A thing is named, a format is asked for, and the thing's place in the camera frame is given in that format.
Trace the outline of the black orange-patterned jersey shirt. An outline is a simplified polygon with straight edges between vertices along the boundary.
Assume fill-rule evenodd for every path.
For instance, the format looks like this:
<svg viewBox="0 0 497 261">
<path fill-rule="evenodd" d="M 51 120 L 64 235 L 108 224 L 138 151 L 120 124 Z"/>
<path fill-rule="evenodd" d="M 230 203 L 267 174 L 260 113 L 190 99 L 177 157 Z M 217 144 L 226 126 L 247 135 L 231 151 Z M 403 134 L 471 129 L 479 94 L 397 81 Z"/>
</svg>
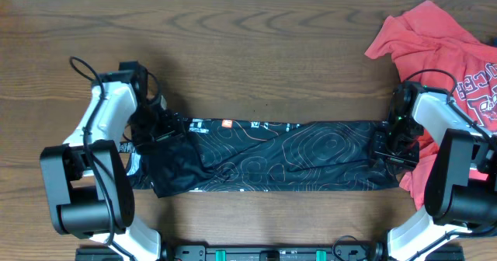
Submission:
<svg viewBox="0 0 497 261">
<path fill-rule="evenodd" d="M 157 197 L 186 192 L 371 191 L 398 186 L 396 169 L 370 156 L 380 124 L 193 119 L 150 155 L 134 151 L 127 178 Z"/>
</svg>

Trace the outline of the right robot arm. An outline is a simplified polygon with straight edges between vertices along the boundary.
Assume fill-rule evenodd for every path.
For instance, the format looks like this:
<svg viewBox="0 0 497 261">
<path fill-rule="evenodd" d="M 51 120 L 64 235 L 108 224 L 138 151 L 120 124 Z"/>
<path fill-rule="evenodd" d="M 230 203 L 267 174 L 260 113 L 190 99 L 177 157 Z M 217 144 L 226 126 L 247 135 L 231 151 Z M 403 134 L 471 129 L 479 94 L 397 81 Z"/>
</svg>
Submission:
<svg viewBox="0 0 497 261">
<path fill-rule="evenodd" d="M 439 151 L 424 204 L 370 250 L 371 260 L 425 260 L 456 238 L 496 234 L 496 137 L 478 125 L 445 89 L 405 81 L 388 119 L 374 134 L 370 157 L 400 169 L 419 163 L 417 138 L 428 132 Z"/>
</svg>

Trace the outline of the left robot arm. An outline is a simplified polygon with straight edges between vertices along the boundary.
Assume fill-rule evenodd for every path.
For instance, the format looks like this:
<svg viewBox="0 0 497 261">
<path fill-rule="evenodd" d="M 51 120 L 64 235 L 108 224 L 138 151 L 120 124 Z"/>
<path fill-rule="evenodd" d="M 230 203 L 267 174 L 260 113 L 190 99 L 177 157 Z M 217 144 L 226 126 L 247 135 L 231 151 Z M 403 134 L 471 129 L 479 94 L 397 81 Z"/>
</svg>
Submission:
<svg viewBox="0 0 497 261">
<path fill-rule="evenodd" d="M 149 77 L 140 65 L 98 74 L 73 133 L 40 154 L 54 230 L 98 242 L 124 260 L 167 256 L 160 233 L 135 215 L 134 193 L 118 152 L 126 129 L 140 155 L 158 153 L 160 144 L 181 132 L 162 94 L 148 98 Z"/>
</svg>

